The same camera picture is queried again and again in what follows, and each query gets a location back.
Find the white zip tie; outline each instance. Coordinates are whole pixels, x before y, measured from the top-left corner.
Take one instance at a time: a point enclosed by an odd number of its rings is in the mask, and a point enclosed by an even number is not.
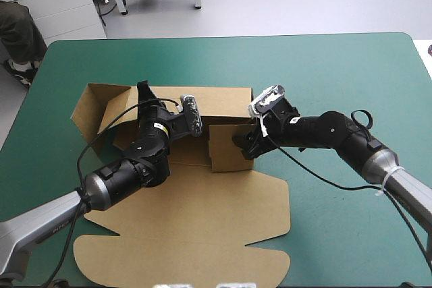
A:
[[[378,190],[378,192],[375,193],[376,197],[381,196],[382,194],[384,194],[384,190],[385,190],[385,185],[387,183],[387,180],[390,178],[390,176],[395,173],[397,170],[405,170],[405,168],[401,167],[401,166],[396,166],[390,169],[389,172],[387,172],[387,174],[384,177],[383,183],[381,184],[381,189]]]
[[[263,115],[259,115],[259,123],[261,125],[261,132],[263,133],[263,137],[267,137],[268,133],[267,133],[267,128],[264,125],[264,116]]]

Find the person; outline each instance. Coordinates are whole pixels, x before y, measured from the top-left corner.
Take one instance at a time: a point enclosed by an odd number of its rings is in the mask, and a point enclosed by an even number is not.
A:
[[[11,57],[3,66],[29,88],[47,45],[27,7],[0,1],[0,40]]]

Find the brown cardboard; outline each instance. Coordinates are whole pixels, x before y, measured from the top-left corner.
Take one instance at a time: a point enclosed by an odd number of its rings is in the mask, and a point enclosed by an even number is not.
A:
[[[171,164],[171,175],[85,217],[130,237],[250,244],[290,229],[288,185],[256,171],[212,173]]]
[[[222,282],[276,287],[288,271],[288,255],[245,247],[290,229],[287,183],[252,171],[252,161],[232,143],[232,136],[252,127],[246,110],[251,89],[152,90],[174,100],[193,94],[205,124],[203,135],[171,145],[171,176],[164,183],[144,188],[105,212],[85,216],[120,236],[79,237],[74,255],[80,270],[108,287],[190,283],[194,288],[214,288]],[[72,119],[89,142],[137,100],[136,87],[89,84]],[[175,111],[173,105],[167,106]],[[136,138],[136,110],[116,128],[113,144],[125,149]]]
[[[193,94],[204,121],[205,132],[200,138],[187,137],[173,143],[169,155],[171,163],[211,166],[213,171],[252,169],[253,161],[245,160],[238,147],[217,144],[232,143],[234,134],[240,130],[245,132],[247,126],[237,125],[249,120],[247,106],[252,97],[250,88],[152,86],[151,89],[160,98],[178,102],[182,94]],[[89,84],[76,105],[72,120],[89,142],[115,117],[137,102],[138,90],[135,86]],[[170,111],[176,111],[174,104],[166,105]],[[117,127],[114,146],[125,150],[136,138],[136,118],[137,109],[134,109],[112,125]],[[210,125],[218,125],[218,128],[209,128]]]
[[[167,98],[179,102],[183,94],[193,94],[202,116],[214,117],[243,117],[248,119],[247,106],[250,103],[250,88],[218,88],[218,87],[151,87],[159,98]],[[113,118],[125,109],[138,102],[138,90],[130,87],[129,90],[112,98],[107,105],[107,110],[101,122],[99,132],[104,129]],[[176,111],[173,103],[166,103],[170,111]],[[137,110],[134,109],[125,114],[112,127],[137,118]]]
[[[290,229],[287,183],[256,171],[173,164],[161,185],[85,217],[120,234],[74,243],[80,270],[108,287],[234,281],[274,288],[290,264],[285,252],[244,247]]]
[[[253,282],[275,288],[290,265],[282,251],[123,236],[83,235],[75,241],[74,255],[82,273],[106,287],[188,283],[216,288],[219,283]]]

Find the white desk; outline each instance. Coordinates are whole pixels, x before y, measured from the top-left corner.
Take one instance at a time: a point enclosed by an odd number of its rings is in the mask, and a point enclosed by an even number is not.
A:
[[[55,40],[106,38],[92,0],[3,0],[29,8],[47,45]]]

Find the green table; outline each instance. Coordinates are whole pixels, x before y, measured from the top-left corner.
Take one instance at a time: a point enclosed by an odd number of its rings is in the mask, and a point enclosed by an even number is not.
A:
[[[145,79],[152,85],[252,86],[255,94],[282,84],[303,115],[368,109],[375,120],[373,133],[412,174],[432,185],[432,84],[405,34],[62,41],[50,46],[0,152],[0,219],[78,185],[75,163],[84,140],[70,116],[88,82],[135,84]],[[290,152],[338,183],[364,183],[335,152]],[[84,170],[96,169],[116,154],[110,147],[101,158],[90,152]],[[406,225],[384,196],[329,187],[278,152],[259,158],[255,169],[290,185],[291,231],[257,244],[290,255],[283,284],[432,283]],[[82,219],[74,236],[83,233],[107,232]],[[65,235],[35,250],[24,284],[47,279]],[[90,285],[71,251],[58,277]]]

